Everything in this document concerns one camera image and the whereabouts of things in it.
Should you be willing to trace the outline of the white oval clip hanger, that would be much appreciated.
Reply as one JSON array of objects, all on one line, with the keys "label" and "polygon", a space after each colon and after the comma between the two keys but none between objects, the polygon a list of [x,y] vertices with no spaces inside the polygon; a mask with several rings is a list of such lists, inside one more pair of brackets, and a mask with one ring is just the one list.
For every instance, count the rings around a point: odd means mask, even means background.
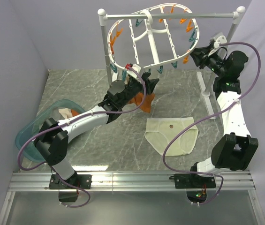
[{"label": "white oval clip hanger", "polygon": [[[173,16],[171,15],[173,13],[174,8],[180,8],[183,10],[182,13],[182,18],[180,18],[180,23],[183,24],[184,22],[188,21],[188,25],[186,27],[186,32],[192,32],[189,42],[191,43],[191,46],[189,49],[186,51],[185,54],[183,55],[177,55],[176,50],[175,50],[175,45],[172,40],[172,35],[169,30],[169,26],[167,23],[167,18],[165,16],[169,16],[168,19],[173,19]],[[161,23],[164,23],[165,28],[163,30],[157,30],[153,29],[151,27],[153,23],[153,14],[151,14],[151,11],[159,9],[161,12],[161,17],[159,18],[159,21]],[[192,11],[187,8],[184,5],[178,4],[178,3],[163,3],[160,5],[153,6],[151,8],[146,8],[140,11],[137,11],[135,13],[132,13],[130,15],[115,15],[115,18],[119,18],[117,22],[115,22],[109,32],[107,34],[102,34],[103,37],[105,38],[104,40],[104,48],[105,48],[105,59],[106,59],[106,71],[108,75],[108,80],[109,82],[112,82],[118,78],[119,71],[122,71],[122,77],[125,78],[125,74],[127,73],[127,70],[125,67],[119,65],[115,58],[114,58],[114,43],[116,39],[121,35],[122,30],[118,29],[118,25],[124,21],[128,20],[129,21],[129,28],[130,28],[130,33],[131,33],[131,38],[132,38],[132,43],[133,43],[133,49],[134,49],[134,54],[135,54],[135,59],[136,63],[139,64],[139,56],[136,48],[136,43],[137,41],[141,40],[144,37],[148,37],[149,40],[149,45],[151,49],[151,54],[153,57],[153,64],[147,65],[144,68],[145,69],[150,69],[152,67],[159,67],[158,72],[162,74],[163,72],[163,66],[165,64],[171,64],[174,68],[177,67],[178,60],[183,59],[183,63],[188,62],[188,56],[190,53],[195,49],[199,38],[200,38],[200,31],[199,31],[199,26],[195,20],[195,18],[190,17],[187,18],[186,14],[192,14]],[[133,25],[132,25],[132,19],[134,16],[144,16],[145,18],[142,20],[139,20],[138,17],[136,17],[136,24],[135,26],[138,27],[141,22],[144,22],[146,30],[139,36],[135,36],[134,30],[133,30]],[[166,61],[160,61],[159,60],[159,55],[158,51],[156,48],[156,43],[154,39],[154,34],[167,34],[170,47],[173,53],[173,58],[166,60]]]}]

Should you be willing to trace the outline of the pale yellow underwear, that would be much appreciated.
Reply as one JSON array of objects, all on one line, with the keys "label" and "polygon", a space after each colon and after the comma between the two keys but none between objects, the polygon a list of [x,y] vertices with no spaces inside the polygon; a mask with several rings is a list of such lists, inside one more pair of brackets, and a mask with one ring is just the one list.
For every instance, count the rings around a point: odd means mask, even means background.
[{"label": "pale yellow underwear", "polygon": [[[145,138],[149,144],[163,155],[167,145],[186,127],[194,123],[194,118],[148,118]],[[198,136],[197,126],[188,129],[179,136],[167,150],[166,156],[174,157],[190,154]]]}]

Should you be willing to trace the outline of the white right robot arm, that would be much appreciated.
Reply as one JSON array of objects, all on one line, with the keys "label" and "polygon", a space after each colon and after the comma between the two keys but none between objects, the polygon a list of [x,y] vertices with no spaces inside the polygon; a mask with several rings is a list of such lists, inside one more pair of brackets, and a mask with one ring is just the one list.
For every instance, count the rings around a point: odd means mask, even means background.
[{"label": "white right robot arm", "polygon": [[215,188],[214,175],[245,170],[258,148],[258,140],[245,124],[239,99],[242,96],[239,76],[249,58],[241,51],[221,58],[211,46],[195,48],[190,55],[197,67],[208,67],[216,74],[213,92],[222,111],[223,137],[213,147],[210,158],[195,163],[190,173],[177,173],[170,179],[176,189]]}]

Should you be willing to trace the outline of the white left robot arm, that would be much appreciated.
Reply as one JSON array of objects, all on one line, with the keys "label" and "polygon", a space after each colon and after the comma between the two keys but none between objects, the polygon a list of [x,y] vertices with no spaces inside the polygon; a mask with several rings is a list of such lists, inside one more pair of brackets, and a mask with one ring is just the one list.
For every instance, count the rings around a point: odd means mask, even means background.
[{"label": "white left robot arm", "polygon": [[145,99],[153,99],[153,91],[159,79],[149,79],[150,75],[149,72],[143,73],[143,82],[132,76],[129,76],[128,82],[116,80],[107,90],[103,101],[91,110],[70,119],[55,121],[49,118],[44,122],[34,146],[48,165],[58,173],[60,183],[66,189],[81,186],[77,172],[66,159],[68,144],[82,133],[116,120],[123,107],[136,96],[143,95],[139,106],[145,105]]}]

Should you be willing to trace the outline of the orange hanging underwear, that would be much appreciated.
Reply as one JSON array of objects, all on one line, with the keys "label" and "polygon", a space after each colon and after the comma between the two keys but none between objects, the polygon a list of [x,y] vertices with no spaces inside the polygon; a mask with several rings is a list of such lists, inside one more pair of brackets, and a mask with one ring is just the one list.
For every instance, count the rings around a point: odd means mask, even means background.
[{"label": "orange hanging underwear", "polygon": [[[146,74],[142,75],[142,79],[145,83],[146,88],[146,79],[149,79]],[[140,106],[140,109],[145,113],[151,112],[151,103],[155,97],[155,94],[145,94],[143,85],[136,80],[134,77],[128,75],[126,77],[126,88],[124,91],[123,104],[135,104]]]}]

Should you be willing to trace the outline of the white drying rack stand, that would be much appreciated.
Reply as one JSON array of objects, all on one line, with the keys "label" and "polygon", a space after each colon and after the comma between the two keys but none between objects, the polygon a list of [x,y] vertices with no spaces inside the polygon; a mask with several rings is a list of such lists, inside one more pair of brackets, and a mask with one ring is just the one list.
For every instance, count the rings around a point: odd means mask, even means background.
[{"label": "white drying rack stand", "polygon": [[[188,62],[188,55],[195,49],[200,38],[200,30],[198,23],[196,22],[197,18],[232,18],[233,21],[228,35],[216,35],[212,38],[215,42],[215,46],[219,46],[220,43],[224,43],[225,41],[229,42],[231,40],[237,26],[245,14],[245,11],[246,8],[244,6],[239,6],[232,13],[194,14],[188,7],[178,3],[163,3],[128,15],[109,15],[104,9],[99,9],[98,18],[103,39],[108,83],[111,84],[117,79],[125,78],[127,71],[124,66],[121,66],[116,62],[114,57],[114,43],[122,33],[122,30],[118,27],[121,22],[125,20],[129,22],[130,36],[132,38],[132,46],[136,62],[140,62],[136,43],[144,37],[147,37],[153,57],[153,63],[145,66],[145,68],[157,68],[158,72],[161,74],[165,64],[171,64],[174,68],[177,68],[179,60],[183,60],[184,63]],[[168,21],[171,19],[179,19],[181,24],[185,23],[187,25],[185,31],[190,34],[190,45],[183,54],[178,54],[176,52],[176,47],[168,25]],[[172,58],[164,61],[159,58],[154,34],[166,34],[173,54]]]}]

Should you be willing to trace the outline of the orange cloth in basket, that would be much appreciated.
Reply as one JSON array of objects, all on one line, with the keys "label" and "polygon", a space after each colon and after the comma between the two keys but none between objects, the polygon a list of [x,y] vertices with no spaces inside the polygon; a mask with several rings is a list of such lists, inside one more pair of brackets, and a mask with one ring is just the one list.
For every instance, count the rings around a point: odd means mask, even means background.
[{"label": "orange cloth in basket", "polygon": [[80,114],[80,112],[78,112],[78,111],[76,111],[74,109],[71,109],[71,113],[72,113],[72,117],[75,117],[75,116]]}]

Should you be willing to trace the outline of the cream cloth in basket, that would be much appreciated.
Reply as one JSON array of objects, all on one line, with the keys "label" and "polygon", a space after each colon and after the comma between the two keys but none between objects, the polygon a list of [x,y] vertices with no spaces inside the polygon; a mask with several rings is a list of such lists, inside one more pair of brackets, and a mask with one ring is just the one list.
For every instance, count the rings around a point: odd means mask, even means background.
[{"label": "cream cloth in basket", "polygon": [[61,108],[58,112],[64,119],[70,119],[73,117],[72,111],[69,108]]}]

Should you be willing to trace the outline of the aluminium mounting rail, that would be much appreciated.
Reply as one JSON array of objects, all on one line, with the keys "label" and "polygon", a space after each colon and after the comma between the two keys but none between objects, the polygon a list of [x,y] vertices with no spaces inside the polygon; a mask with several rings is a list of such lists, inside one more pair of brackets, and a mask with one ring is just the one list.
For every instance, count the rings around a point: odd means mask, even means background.
[{"label": "aluminium mounting rail", "polygon": [[[136,171],[136,172],[89,172],[92,178],[92,192],[132,192],[132,191],[174,191],[174,181],[169,177],[171,171]],[[215,178],[216,187],[222,190],[247,190],[257,224],[265,225],[253,178],[249,171],[223,172]],[[5,201],[0,213],[0,225],[8,220],[16,192],[49,191],[51,173],[49,172],[16,172],[12,174]]]}]

